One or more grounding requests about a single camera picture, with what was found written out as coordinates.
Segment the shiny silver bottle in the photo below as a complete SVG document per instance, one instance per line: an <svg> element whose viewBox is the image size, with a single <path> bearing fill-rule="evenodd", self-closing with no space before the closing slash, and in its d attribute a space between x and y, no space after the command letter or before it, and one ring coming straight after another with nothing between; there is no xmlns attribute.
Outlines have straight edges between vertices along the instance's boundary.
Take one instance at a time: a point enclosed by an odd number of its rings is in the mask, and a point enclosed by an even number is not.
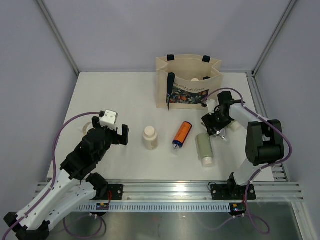
<svg viewBox="0 0 320 240"><path fill-rule="evenodd" d="M213 134L213 137L214 137L214 138L218 138L218 134L219 134L220 132L226 134L226 130L223 128L223 129L221 129L221 130L216 131L216 132Z"/></svg>

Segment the sage green bottle white cap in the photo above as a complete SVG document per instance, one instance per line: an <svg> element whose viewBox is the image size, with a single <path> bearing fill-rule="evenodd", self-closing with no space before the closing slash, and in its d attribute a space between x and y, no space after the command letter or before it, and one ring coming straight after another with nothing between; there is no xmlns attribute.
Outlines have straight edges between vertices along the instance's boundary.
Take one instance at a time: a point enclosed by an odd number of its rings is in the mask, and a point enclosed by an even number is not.
<svg viewBox="0 0 320 240"><path fill-rule="evenodd" d="M201 133L195 138L198 158L202 167L210 168L214 165L214 153L209 134Z"/></svg>

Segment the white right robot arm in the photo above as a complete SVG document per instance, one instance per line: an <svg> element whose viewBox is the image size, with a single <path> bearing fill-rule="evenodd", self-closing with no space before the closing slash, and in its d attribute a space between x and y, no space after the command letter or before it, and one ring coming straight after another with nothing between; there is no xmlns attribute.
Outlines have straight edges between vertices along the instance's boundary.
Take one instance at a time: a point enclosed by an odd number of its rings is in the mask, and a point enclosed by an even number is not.
<svg viewBox="0 0 320 240"><path fill-rule="evenodd" d="M232 88L216 90L217 100L205 98L202 103L208 113L202 124L212 137L222 136L222 131L232 123L246 130L246 159L238 170L232 172L226 183L212 183L210 193L213 200L255 200L253 185L255 178L285 155L282 124L279 120L267 119L246 106L241 96L234 99Z"/></svg>

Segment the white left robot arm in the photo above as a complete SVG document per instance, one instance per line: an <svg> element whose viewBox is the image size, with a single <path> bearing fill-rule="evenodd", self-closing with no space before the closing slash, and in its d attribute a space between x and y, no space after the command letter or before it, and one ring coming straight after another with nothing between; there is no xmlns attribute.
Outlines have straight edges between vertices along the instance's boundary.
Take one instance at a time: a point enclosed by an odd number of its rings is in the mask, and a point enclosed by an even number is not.
<svg viewBox="0 0 320 240"><path fill-rule="evenodd" d="M129 128L118 134L118 114L111 110L92 112L92 129L75 149L53 169L48 185L23 209L9 212L4 221L19 240L46 240L54 227L73 209L89 200L122 199L122 185L112 184L93 170L111 145L128 144Z"/></svg>

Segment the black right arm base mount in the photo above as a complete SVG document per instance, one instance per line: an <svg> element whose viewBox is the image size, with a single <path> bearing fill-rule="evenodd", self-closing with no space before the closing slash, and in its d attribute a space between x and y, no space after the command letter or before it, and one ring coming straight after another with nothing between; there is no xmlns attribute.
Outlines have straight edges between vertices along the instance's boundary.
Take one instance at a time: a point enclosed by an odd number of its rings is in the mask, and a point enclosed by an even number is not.
<svg viewBox="0 0 320 240"><path fill-rule="evenodd" d="M209 182L208 189L213 200L256 200L256 191L253 184L249 187L240 186L234 183Z"/></svg>

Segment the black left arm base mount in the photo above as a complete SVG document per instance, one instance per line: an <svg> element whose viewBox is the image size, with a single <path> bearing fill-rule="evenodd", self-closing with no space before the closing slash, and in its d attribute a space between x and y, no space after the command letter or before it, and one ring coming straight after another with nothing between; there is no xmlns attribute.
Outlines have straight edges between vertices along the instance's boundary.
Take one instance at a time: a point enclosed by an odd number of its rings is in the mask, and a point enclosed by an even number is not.
<svg viewBox="0 0 320 240"><path fill-rule="evenodd" d="M98 189L93 200L109 200L120 201L123 199L123 184L108 184Z"/></svg>

